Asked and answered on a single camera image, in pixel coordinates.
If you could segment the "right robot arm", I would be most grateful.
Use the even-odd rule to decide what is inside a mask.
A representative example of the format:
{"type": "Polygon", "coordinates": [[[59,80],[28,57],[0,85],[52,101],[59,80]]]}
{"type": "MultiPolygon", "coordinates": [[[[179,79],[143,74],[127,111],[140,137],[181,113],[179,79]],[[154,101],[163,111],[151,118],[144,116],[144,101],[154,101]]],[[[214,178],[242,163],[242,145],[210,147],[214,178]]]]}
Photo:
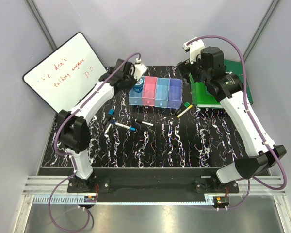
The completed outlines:
{"type": "Polygon", "coordinates": [[[241,136],[247,154],[232,164],[216,171],[210,186],[222,192],[228,183],[238,179],[249,180],[271,168],[286,153],[284,145],[277,145],[263,129],[250,106],[239,76],[226,71],[224,53],[218,47],[185,45],[190,58],[178,63],[183,78],[188,82],[202,82],[233,121],[241,136]]]}

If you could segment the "blue round tape dispenser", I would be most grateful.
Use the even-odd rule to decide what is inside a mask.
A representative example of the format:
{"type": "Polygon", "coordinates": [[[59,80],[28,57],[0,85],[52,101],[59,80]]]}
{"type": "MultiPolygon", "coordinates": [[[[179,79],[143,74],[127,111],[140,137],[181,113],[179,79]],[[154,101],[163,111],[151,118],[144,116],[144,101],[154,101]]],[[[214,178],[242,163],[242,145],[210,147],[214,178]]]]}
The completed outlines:
{"type": "Polygon", "coordinates": [[[139,81],[133,87],[133,90],[137,93],[142,93],[144,86],[144,77],[141,77],[139,81]]]}

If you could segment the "green lever arch binder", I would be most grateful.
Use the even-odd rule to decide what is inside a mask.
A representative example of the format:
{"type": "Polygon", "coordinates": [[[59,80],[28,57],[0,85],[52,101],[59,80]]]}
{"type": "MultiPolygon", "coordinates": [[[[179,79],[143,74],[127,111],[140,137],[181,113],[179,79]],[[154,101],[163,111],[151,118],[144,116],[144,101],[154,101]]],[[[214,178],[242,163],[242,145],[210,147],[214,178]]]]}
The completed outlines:
{"type": "MultiPolygon", "coordinates": [[[[243,83],[243,68],[241,62],[224,59],[226,73],[229,78],[224,78],[226,86],[234,92],[240,89],[240,83],[243,83]]],[[[198,108],[215,108],[222,109],[216,98],[211,95],[207,87],[202,82],[195,82],[192,75],[189,75],[191,81],[192,102],[198,108]]]]}

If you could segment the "white pen black tip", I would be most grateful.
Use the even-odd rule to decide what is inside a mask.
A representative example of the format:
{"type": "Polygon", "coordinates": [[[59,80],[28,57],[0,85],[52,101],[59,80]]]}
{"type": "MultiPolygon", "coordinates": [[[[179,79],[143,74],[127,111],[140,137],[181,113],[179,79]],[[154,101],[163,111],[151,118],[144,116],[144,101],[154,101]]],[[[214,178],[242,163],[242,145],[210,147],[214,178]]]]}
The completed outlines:
{"type": "Polygon", "coordinates": [[[139,123],[139,124],[144,124],[144,125],[148,125],[148,126],[154,126],[154,124],[152,123],[148,123],[148,122],[144,122],[144,121],[140,121],[140,120],[135,120],[136,123],[139,123]]]}

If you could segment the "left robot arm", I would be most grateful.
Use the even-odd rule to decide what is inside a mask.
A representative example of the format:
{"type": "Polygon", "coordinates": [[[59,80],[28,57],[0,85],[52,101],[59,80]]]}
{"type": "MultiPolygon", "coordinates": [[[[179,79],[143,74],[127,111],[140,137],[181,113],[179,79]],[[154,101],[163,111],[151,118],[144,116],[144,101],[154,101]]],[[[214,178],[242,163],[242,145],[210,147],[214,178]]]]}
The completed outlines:
{"type": "Polygon", "coordinates": [[[58,131],[54,149],[57,155],[67,156],[73,166],[70,180],[77,188],[90,192],[95,188],[94,170],[88,158],[91,141],[89,122],[97,111],[120,90],[130,90],[147,71],[137,58],[134,63],[118,59],[112,72],[102,74],[94,88],[69,111],[57,115],[58,131]]]}

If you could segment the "light blue storage bin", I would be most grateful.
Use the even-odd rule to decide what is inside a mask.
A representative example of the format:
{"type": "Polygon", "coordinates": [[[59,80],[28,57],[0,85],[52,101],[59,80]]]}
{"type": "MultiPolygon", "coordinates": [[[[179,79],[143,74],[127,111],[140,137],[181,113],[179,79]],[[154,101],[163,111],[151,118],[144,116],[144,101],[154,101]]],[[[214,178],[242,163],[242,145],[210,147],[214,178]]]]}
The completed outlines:
{"type": "Polygon", "coordinates": [[[167,108],[169,98],[169,79],[157,78],[155,107],[167,108]]]}

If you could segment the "pink storage bin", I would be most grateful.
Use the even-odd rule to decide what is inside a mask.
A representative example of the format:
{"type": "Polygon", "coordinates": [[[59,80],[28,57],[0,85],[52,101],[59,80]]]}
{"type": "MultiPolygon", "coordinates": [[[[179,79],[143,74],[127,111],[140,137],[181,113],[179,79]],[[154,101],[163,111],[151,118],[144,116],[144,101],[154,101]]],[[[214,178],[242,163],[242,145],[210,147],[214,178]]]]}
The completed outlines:
{"type": "Polygon", "coordinates": [[[143,105],[145,106],[155,105],[156,85],[157,77],[145,76],[142,93],[143,105]]]}

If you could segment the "light blue end bin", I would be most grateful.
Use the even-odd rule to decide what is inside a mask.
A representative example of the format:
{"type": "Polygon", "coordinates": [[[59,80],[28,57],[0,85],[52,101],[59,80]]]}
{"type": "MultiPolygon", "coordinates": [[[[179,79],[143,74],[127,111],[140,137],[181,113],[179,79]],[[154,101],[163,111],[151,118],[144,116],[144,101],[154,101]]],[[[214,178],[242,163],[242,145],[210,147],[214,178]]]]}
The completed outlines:
{"type": "Polygon", "coordinates": [[[137,93],[133,90],[133,88],[129,92],[129,103],[130,105],[142,106],[142,93],[137,93]]]}

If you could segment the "purple storage bin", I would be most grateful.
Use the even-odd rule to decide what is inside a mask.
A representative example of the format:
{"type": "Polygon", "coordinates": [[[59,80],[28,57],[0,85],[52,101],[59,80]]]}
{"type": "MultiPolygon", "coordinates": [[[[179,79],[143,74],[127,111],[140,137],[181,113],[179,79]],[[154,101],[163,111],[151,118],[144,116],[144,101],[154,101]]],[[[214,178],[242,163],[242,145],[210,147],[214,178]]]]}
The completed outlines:
{"type": "Polygon", "coordinates": [[[168,108],[179,109],[182,105],[182,80],[169,80],[168,108]]]}

